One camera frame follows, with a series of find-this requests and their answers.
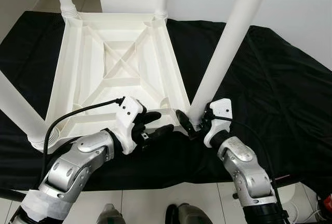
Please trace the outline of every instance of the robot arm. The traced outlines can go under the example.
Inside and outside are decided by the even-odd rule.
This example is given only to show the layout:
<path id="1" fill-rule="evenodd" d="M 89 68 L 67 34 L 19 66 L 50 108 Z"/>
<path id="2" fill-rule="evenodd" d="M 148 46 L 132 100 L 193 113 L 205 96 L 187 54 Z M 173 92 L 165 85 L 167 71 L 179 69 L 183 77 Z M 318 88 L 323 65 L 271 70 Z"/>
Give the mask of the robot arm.
<path id="1" fill-rule="evenodd" d="M 151 142 L 153 135 L 144 133 L 145 124 L 160 117 L 157 112 L 147 113 L 138 100 L 125 97 L 116 113 L 116 127 L 75 140 L 53 163 L 38 190 L 27 193 L 11 223 L 62 223 L 91 174 L 119 152 L 129 154 L 137 143 Z"/>
<path id="2" fill-rule="evenodd" d="M 231 101 L 221 99 L 209 104 L 202 131 L 207 132 L 205 145 L 217 150 L 217 156 L 233 179 L 247 223 L 285 223 L 287 212 L 278 205 L 270 178 L 258 164 L 256 154 L 229 134 L 230 121 L 211 116 L 231 119 Z"/>

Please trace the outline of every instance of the black tablecloth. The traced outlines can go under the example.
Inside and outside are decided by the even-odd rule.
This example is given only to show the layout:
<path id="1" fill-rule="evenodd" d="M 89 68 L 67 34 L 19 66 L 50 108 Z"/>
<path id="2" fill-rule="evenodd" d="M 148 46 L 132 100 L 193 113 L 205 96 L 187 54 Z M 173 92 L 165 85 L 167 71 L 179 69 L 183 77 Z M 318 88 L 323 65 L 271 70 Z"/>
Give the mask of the black tablecloth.
<path id="1" fill-rule="evenodd" d="M 167 28 L 192 101 L 225 23 L 175 21 Z M 0 45 L 0 69 L 44 118 L 64 31 L 60 14 L 25 12 Z M 274 31 L 251 26 L 215 99 L 232 100 L 233 118 L 266 143 L 278 176 L 299 176 L 321 196 L 332 191 L 332 72 Z M 264 153 L 248 130 L 231 132 Z M 42 154 L 0 114 L 0 187 L 35 184 Z M 209 183 L 230 177 L 202 140 L 174 132 L 144 152 L 119 155 L 98 169 L 85 190 L 163 188 L 183 181 Z"/>

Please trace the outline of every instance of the black cloth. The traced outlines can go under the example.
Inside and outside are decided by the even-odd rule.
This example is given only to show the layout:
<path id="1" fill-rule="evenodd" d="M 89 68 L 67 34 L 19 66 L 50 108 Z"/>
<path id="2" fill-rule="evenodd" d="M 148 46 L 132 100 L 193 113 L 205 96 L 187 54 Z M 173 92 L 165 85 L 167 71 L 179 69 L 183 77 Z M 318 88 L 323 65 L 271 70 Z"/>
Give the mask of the black cloth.
<path id="1" fill-rule="evenodd" d="M 224 23 L 175 21 L 167 28 L 190 101 Z M 44 118 L 64 31 L 60 14 L 25 12 L 0 45 L 0 69 Z M 233 118 L 266 143 L 277 176 L 299 176 L 324 197 L 332 191 L 332 72 L 268 28 L 251 26 L 215 99 L 232 100 Z M 257 153 L 257 140 L 232 124 L 231 132 Z M 41 153 L 0 115 L 0 188 L 26 190 L 36 182 Z M 85 190 L 164 188 L 183 181 L 231 180 L 202 140 L 174 132 L 144 152 L 120 155 L 90 178 Z"/>

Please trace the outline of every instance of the red object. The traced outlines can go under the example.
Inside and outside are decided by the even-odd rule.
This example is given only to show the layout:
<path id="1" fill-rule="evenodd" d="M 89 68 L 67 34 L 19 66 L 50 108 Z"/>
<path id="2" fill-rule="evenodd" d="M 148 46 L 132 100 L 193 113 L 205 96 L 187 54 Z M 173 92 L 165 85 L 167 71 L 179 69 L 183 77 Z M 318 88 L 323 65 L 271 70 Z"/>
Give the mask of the red object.
<path id="1" fill-rule="evenodd" d="M 330 213 L 332 213 L 332 194 L 324 200 L 324 206 Z"/>

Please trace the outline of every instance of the black cable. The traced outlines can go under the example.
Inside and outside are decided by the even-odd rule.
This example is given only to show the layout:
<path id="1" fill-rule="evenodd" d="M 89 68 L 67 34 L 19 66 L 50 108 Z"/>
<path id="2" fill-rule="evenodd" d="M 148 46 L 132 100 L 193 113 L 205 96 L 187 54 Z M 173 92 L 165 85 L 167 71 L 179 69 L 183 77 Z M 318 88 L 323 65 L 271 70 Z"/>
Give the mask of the black cable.
<path id="1" fill-rule="evenodd" d="M 75 137 L 75 138 L 71 138 L 70 140 L 66 141 L 65 143 L 63 143 L 62 145 L 60 145 L 48 158 L 48 162 L 46 164 L 46 168 L 47 168 L 47 165 L 52 162 L 53 159 L 58 158 L 59 156 L 61 156 L 64 151 L 62 150 L 63 147 L 65 147 L 66 145 L 78 140 L 81 136 L 79 137 Z"/>
<path id="2" fill-rule="evenodd" d="M 270 156 L 268 154 L 267 148 L 266 148 L 264 142 L 258 136 L 258 134 L 251 127 L 249 127 L 248 125 L 246 125 L 244 123 L 241 123 L 241 122 L 238 122 L 236 120 L 233 120 L 233 119 L 230 119 L 230 118 L 225 118 L 225 117 L 219 117 L 219 116 L 215 116 L 215 115 L 213 115 L 211 118 L 212 119 L 221 119 L 221 120 L 230 121 L 232 123 L 235 123 L 235 124 L 241 125 L 243 127 L 246 127 L 257 138 L 257 140 L 259 141 L 260 146 L 263 148 L 264 155 L 265 155 L 266 160 L 268 162 L 268 167 L 270 169 L 270 177 L 271 177 L 271 181 L 272 181 L 271 182 L 272 188 L 273 188 L 274 193 L 275 193 L 275 198 L 276 198 L 278 207 L 280 208 L 280 211 L 282 211 L 283 209 L 282 209 L 282 205 L 281 205 L 281 201 L 280 201 L 280 196 L 279 196 L 279 193 L 278 193 L 278 188 L 276 187 L 276 183 L 275 183 L 275 173 L 274 173 L 274 169 L 273 169 L 273 166 L 272 166 L 272 162 L 271 162 Z M 284 220 L 285 220 L 286 224 L 289 224 L 289 220 L 287 218 L 285 218 Z"/>
<path id="3" fill-rule="evenodd" d="M 76 111 L 72 111 L 71 113 L 68 113 L 68 114 L 65 114 L 63 115 L 62 117 L 60 117 L 59 119 L 57 119 L 56 121 L 54 121 L 51 126 L 48 128 L 47 132 L 46 132 L 46 135 L 45 135 L 45 139 L 44 139 L 44 149 L 43 149 L 43 161 L 42 161 L 42 165 L 41 165 L 41 172 L 40 172 L 40 178 L 39 178 L 39 183 L 42 183 L 43 179 L 44 179 L 44 176 L 45 176 L 45 171 L 46 171 L 46 166 L 47 166 L 47 151 L 48 151 L 48 141 L 49 141 L 49 138 L 50 138 L 50 135 L 52 133 L 52 130 L 54 129 L 54 127 L 59 123 L 61 122 L 62 120 L 72 116 L 72 115 L 75 115 L 75 114 L 78 114 L 78 113 L 81 113 L 83 111 L 87 111 L 87 110 L 91 110 L 91 109 L 94 109 L 94 108 L 98 108 L 98 107 L 102 107 L 102 106 L 106 106 L 106 105 L 110 105 L 110 104 L 113 104 L 113 103 L 117 103 L 119 105 L 122 104 L 122 102 L 124 101 L 124 97 L 123 98 L 120 98 L 120 99 L 115 99 L 115 100 L 111 100 L 111 101 L 107 101 L 107 102 L 103 102 L 103 103 L 99 103 L 99 104 L 95 104 L 95 105 L 91 105 L 91 106 L 87 106 L 87 107 L 84 107 L 82 109 L 79 109 L 79 110 L 76 110 Z"/>

